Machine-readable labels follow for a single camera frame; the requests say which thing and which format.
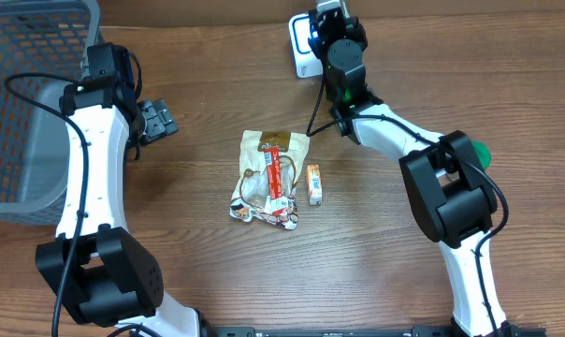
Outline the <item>small orange snack packet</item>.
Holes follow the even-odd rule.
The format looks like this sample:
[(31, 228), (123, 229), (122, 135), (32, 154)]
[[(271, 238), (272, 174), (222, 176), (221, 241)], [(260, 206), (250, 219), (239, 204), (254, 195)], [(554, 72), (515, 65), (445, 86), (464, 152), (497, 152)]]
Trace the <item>small orange snack packet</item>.
[(318, 165), (307, 166), (307, 186), (309, 203), (312, 206), (321, 205), (323, 201), (322, 177)]

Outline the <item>white barcode scanner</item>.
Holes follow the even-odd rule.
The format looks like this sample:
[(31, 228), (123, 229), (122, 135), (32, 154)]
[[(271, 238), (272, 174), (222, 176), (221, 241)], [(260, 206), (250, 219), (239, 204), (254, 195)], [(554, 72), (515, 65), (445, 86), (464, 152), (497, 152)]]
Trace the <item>white barcode scanner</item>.
[(308, 43), (311, 36), (308, 13), (293, 16), (288, 22), (288, 31), (297, 76), (300, 79), (321, 76), (323, 74), (321, 61), (314, 55)]

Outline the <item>beige pet treat bag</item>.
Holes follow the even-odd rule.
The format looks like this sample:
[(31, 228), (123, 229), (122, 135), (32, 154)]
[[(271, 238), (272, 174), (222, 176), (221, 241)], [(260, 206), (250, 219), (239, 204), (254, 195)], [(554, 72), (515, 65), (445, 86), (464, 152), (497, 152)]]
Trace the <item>beige pet treat bag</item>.
[[(268, 173), (264, 151), (277, 146), (280, 154), (284, 213), (273, 215), (269, 208)], [(310, 146), (299, 133), (246, 130), (240, 142), (239, 180), (231, 197), (230, 216), (250, 223), (254, 219), (285, 230), (297, 227), (297, 182)]]

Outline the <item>white green round container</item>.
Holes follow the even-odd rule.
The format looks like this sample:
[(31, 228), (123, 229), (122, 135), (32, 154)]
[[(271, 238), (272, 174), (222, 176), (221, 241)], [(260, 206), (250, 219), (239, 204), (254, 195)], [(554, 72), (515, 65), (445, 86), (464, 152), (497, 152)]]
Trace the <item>white green round container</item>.
[(482, 165), (482, 168), (487, 169), (492, 162), (491, 152), (489, 151), (486, 145), (484, 145), (482, 142), (479, 141), (473, 141), (472, 146)]

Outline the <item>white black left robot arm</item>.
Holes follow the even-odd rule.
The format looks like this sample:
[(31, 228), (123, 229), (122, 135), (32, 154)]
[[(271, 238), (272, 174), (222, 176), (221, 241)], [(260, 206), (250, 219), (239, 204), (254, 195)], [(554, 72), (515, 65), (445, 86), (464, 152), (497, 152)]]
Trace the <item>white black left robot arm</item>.
[(69, 136), (65, 206), (55, 240), (36, 249), (36, 267), (56, 295), (53, 336), (63, 310), (78, 324), (113, 327), (116, 333), (214, 333), (198, 310), (166, 293), (157, 260), (127, 229), (128, 148), (178, 130), (163, 100), (137, 99), (135, 85), (114, 76), (68, 84), (61, 97)]

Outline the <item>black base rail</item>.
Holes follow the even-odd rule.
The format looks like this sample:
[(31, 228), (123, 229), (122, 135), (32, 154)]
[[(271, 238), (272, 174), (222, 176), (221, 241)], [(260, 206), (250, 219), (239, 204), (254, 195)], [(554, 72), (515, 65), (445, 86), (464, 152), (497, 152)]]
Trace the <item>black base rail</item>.
[(252, 327), (216, 327), (218, 337), (457, 337), (453, 326), (414, 326), (402, 330), (256, 330)]

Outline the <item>grey plastic mesh basket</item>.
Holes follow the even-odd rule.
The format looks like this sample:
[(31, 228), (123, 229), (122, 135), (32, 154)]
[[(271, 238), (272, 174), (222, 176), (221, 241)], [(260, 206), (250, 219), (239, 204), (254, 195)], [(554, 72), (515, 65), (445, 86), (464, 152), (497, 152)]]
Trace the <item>grey plastic mesh basket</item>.
[(69, 80), (88, 73), (100, 41), (92, 0), (0, 1), (0, 220), (55, 225), (65, 205), (65, 123), (22, 101), (59, 107)]

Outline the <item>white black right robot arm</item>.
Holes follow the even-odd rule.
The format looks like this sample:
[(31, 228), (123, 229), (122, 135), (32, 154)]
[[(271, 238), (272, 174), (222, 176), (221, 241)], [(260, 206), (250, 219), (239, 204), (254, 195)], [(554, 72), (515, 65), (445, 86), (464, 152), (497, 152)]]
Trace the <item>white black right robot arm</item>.
[(462, 131), (427, 131), (394, 113), (368, 86), (365, 28), (342, 1), (319, 1), (309, 11), (308, 44), (322, 64), (319, 96), (330, 102), (332, 125), (344, 137), (398, 162), (415, 223), (439, 245), (454, 298), (459, 336), (517, 336), (500, 307), (490, 240), (507, 217), (506, 198), (486, 174)]

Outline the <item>red stick snack packet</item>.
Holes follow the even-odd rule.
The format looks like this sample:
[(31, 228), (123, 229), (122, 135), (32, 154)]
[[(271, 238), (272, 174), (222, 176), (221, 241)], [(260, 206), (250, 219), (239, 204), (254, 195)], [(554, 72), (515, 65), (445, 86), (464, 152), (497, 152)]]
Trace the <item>red stick snack packet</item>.
[(266, 170), (268, 173), (269, 208), (273, 215), (284, 213), (283, 190), (281, 183), (280, 154), (277, 146), (264, 151)]

